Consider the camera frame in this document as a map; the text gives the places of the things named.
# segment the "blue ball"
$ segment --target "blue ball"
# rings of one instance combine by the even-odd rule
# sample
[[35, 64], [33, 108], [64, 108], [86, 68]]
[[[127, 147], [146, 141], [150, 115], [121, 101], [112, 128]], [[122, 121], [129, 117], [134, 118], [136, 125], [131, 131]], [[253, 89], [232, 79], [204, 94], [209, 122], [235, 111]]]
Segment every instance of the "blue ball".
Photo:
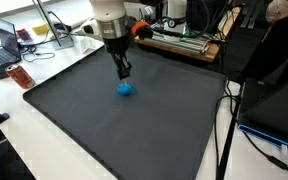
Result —
[[121, 83], [117, 87], [117, 93], [121, 96], [127, 96], [135, 93], [134, 88], [129, 84]]

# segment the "black rubber mat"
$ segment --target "black rubber mat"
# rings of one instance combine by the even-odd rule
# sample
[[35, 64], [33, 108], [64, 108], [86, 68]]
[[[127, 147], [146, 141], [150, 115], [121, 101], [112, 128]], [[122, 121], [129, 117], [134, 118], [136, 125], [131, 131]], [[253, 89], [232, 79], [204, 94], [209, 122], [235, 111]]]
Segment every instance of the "black rubber mat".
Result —
[[131, 96], [117, 94], [121, 82], [102, 48], [24, 99], [119, 179], [195, 179], [224, 76], [132, 49], [127, 57]]

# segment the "paper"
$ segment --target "paper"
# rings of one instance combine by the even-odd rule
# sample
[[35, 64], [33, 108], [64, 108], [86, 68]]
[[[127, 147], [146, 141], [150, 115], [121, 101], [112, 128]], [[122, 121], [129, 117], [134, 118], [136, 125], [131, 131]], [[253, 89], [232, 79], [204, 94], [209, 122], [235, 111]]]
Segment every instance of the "paper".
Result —
[[80, 54], [84, 54], [89, 49], [95, 49], [95, 42], [92, 38], [87, 36], [80, 36], [77, 38], [76, 46], [80, 52]]

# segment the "electronic equipment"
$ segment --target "electronic equipment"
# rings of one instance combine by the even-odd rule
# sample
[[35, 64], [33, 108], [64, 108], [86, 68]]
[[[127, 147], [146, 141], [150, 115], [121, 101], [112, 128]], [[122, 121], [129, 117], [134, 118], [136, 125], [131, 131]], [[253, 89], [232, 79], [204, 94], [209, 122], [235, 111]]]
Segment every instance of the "electronic equipment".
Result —
[[238, 129], [276, 146], [288, 147], [288, 83], [242, 113]]
[[0, 65], [21, 61], [14, 24], [0, 19]]
[[59, 34], [57, 29], [54, 26], [53, 21], [49, 16], [49, 12], [46, 10], [43, 2], [41, 0], [32, 0], [33, 3], [36, 5], [38, 12], [40, 13], [42, 19], [49, 25], [50, 30], [52, 31], [56, 42], [52, 42], [54, 50], [65, 49], [74, 46], [74, 41], [69, 34], [66, 26], [63, 27], [66, 29], [67, 34]]

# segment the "monitor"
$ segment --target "monitor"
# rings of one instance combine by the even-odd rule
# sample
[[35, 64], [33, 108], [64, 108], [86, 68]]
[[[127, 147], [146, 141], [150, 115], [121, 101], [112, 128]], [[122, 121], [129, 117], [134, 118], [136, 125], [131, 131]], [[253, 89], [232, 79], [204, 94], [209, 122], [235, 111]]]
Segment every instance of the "monitor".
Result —
[[21, 57], [17, 46], [14, 24], [0, 19], [0, 39], [3, 49], [17, 58]]
[[74, 46], [74, 41], [72, 37], [69, 34], [62, 35], [57, 32], [48, 11], [46, 10], [43, 2], [41, 0], [32, 0], [33, 3], [36, 5], [38, 12], [40, 13], [42, 19], [44, 22], [46, 22], [49, 25], [50, 30], [52, 31], [54, 38], [56, 40], [55, 43], [53, 43], [53, 47], [55, 50], [69, 48]]

